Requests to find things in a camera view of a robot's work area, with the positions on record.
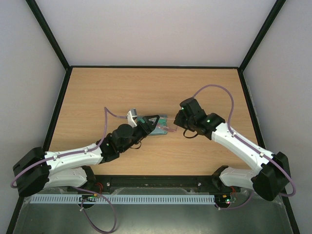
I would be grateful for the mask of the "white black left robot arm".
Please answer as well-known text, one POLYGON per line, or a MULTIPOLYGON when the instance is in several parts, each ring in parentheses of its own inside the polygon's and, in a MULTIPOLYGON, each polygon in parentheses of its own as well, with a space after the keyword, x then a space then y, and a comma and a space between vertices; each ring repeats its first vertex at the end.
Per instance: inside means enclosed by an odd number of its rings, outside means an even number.
POLYGON ((111 162, 134 145, 141 145, 157 126, 159 115, 143 116, 134 124, 122 124, 91 145, 60 152, 31 149, 14 166, 12 188, 20 197, 43 189, 73 186, 89 188, 95 183, 92 165, 111 162))

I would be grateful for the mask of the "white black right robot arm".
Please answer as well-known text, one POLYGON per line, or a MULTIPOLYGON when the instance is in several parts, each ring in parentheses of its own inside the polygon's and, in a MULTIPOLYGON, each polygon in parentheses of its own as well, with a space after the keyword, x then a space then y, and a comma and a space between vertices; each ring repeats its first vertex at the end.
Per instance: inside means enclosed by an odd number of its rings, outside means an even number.
POLYGON ((218 168, 213 174, 216 190, 223 191, 231 186, 252 189, 263 199, 273 201, 289 183, 290 167, 284 153, 274 154, 254 144, 216 113, 206 114, 195 98, 180 103, 174 124, 219 143, 249 166, 248 170, 218 168))

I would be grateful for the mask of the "pink sunglasses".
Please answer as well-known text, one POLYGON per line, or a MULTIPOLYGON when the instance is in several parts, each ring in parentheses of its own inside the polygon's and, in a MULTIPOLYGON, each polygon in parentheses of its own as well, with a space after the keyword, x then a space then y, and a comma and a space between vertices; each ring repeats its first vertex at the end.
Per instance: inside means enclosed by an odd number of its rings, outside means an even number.
POLYGON ((165 132, 168 132, 168 133, 177 132, 177 126, 174 124, 173 118, 160 117, 160 119, 156 125, 156 128, 163 130, 165 132))

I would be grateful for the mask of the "grey-green glasses case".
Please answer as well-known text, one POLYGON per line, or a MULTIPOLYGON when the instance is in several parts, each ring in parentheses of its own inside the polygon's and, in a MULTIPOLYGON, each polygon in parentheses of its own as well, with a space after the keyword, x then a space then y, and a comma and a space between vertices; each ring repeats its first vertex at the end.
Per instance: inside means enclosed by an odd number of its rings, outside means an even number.
POLYGON ((156 128, 150 133, 151 136, 166 135, 167 131, 167 115, 160 115, 160 119, 157 123, 156 128))

